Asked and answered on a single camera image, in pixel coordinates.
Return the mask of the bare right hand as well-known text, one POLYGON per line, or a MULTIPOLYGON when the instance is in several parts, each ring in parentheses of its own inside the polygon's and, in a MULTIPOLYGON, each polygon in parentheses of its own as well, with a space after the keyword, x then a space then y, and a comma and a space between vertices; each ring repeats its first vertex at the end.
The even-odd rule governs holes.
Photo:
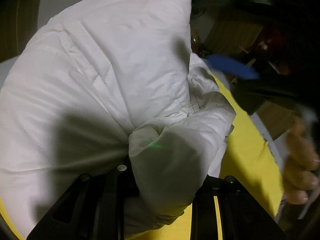
POLYGON ((319 168, 319 155, 304 137, 306 126, 296 117, 286 135, 288 156, 283 169, 283 188, 287 202, 301 205, 308 201, 307 192, 319 185, 313 171, 319 168))

